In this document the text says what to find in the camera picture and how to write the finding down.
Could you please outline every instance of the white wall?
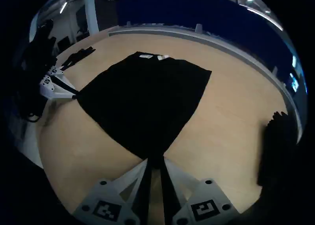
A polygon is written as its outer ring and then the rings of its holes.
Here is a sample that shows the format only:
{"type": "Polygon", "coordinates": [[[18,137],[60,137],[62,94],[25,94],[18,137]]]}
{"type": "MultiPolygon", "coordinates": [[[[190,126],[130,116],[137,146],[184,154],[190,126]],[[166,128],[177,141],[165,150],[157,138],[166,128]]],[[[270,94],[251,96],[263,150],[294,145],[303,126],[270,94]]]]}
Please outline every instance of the white wall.
{"type": "Polygon", "coordinates": [[[69,2],[62,12],[62,14],[58,14],[52,18],[54,21],[54,26],[49,37],[55,37],[56,43],[55,48],[57,48],[57,43],[65,38],[69,37],[69,40],[72,44],[76,43],[76,36],[79,30],[79,26],[76,20],[76,12],[84,5],[84,0],[76,0],[73,2],[69,2]]]}

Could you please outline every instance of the wooden table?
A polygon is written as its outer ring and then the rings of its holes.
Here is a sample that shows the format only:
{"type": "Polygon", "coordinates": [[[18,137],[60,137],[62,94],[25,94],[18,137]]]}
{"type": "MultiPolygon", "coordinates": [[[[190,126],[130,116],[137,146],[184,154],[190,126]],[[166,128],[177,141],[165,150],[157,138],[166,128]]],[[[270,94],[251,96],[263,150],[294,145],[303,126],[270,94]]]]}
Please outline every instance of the wooden table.
{"type": "MultiPolygon", "coordinates": [[[[239,212],[257,200],[261,131],[275,111],[286,112],[273,84],[231,55],[180,38],[114,35],[93,47],[94,53],[65,71],[78,90],[136,51],[167,54],[211,70],[197,110],[165,156],[198,179],[216,180],[239,212]]],[[[40,156],[53,189],[69,212],[99,178],[115,179],[141,162],[111,139],[76,100],[54,101],[44,112],[46,117],[38,123],[40,156]]],[[[149,219],[161,224],[161,185],[158,172],[153,175],[149,219]]]]}

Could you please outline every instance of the white plastic bracket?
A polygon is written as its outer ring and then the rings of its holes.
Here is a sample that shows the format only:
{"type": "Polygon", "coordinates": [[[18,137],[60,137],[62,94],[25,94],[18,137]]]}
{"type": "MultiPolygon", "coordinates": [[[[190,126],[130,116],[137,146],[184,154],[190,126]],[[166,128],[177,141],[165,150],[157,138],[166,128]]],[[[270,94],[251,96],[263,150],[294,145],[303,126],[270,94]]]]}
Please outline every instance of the white plastic bracket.
{"type": "Polygon", "coordinates": [[[167,159],[165,165],[182,207],[173,217],[173,225],[223,225],[239,215],[213,179],[199,181],[167,159]],[[188,200],[180,184],[193,192],[188,200]]]}
{"type": "Polygon", "coordinates": [[[143,178],[147,160],[114,181],[101,179],[88,196],[77,207],[73,216],[89,225],[133,224],[140,225],[140,219],[132,211],[132,204],[143,178]],[[125,202],[119,195],[135,180],[132,192],[125,202]]]}
{"type": "Polygon", "coordinates": [[[69,98],[73,97],[73,93],[63,89],[58,85],[54,85],[50,76],[45,75],[44,78],[40,82],[40,93],[42,96],[48,99],[54,98],[69,98]]]}

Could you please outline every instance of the black object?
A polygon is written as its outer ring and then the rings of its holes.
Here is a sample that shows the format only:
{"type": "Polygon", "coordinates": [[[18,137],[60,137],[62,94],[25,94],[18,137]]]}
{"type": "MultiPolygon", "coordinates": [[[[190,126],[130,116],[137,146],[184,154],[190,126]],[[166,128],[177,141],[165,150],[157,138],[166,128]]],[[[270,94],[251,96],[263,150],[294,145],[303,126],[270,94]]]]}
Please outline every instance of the black object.
{"type": "Polygon", "coordinates": [[[169,172],[165,165],[164,157],[160,159],[160,172],[161,172],[161,185],[162,185],[162,195],[163,195],[163,208],[164,208],[164,222],[165,225],[172,225],[173,217],[180,211],[180,201],[176,195],[174,185],[170,178],[169,172]]]}
{"type": "Polygon", "coordinates": [[[146,159],[163,155],[175,140],[211,71],[185,60],[141,55],[148,54],[136,52],[99,74],[77,99],[111,138],[146,159]]]}
{"type": "Polygon", "coordinates": [[[56,41],[55,37],[48,38],[53,21],[48,20],[38,28],[33,41],[26,48],[23,59],[24,70],[19,70],[15,75],[18,78],[15,100],[19,108],[21,118],[30,120],[31,116],[41,117],[47,99],[39,93],[39,83],[57,59],[52,56],[52,50],[56,41]]]}
{"type": "Polygon", "coordinates": [[[59,53],[65,51],[71,46],[71,42],[68,36],[65,38],[62,38],[60,41],[58,41],[58,48],[59,48],[59,53]]]}
{"type": "Polygon", "coordinates": [[[86,33],[87,32],[87,20],[86,20],[86,14],[85,14],[85,5],[82,6],[76,12],[76,22],[78,24],[78,27],[80,28],[79,31],[82,33],[86,33]]]}
{"type": "Polygon", "coordinates": [[[72,87],[68,86],[66,83],[64,83],[63,81],[61,81],[60,79],[58,79],[55,76],[51,76],[50,77],[52,79],[52,82],[57,84],[58,86],[62,87],[63,89],[70,91],[73,94],[78,94],[79,92],[76,89],[73,89],[72,87]]]}
{"type": "Polygon", "coordinates": [[[69,58],[62,64],[62,71],[67,70],[71,66],[75,65],[80,60],[84,59],[88,55],[92,54],[95,51],[93,47],[89,47],[87,49],[80,49],[77,53],[74,53],[69,56],[69,58]]]}
{"type": "Polygon", "coordinates": [[[257,184],[262,193],[268,191],[285,170],[296,147],[298,129],[296,121],[284,112],[275,112],[263,130],[261,158],[257,184]]]}

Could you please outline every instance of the screw hole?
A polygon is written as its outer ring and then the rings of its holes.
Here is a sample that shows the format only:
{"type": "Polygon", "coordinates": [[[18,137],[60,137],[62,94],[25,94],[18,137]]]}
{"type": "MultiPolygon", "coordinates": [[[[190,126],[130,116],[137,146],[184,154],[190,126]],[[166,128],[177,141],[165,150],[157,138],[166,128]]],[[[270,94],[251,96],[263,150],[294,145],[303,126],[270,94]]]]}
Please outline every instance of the screw hole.
{"type": "Polygon", "coordinates": [[[90,210],[90,207],[88,205],[84,205],[82,206],[82,210],[87,212],[90,210]]]}
{"type": "Polygon", "coordinates": [[[231,205],[229,204],[222,205],[223,210],[229,210],[230,208],[231,208],[231,205]]]}
{"type": "Polygon", "coordinates": [[[188,219],[187,218],[180,218],[176,221],[177,225],[186,225],[188,224],[188,219]]]}

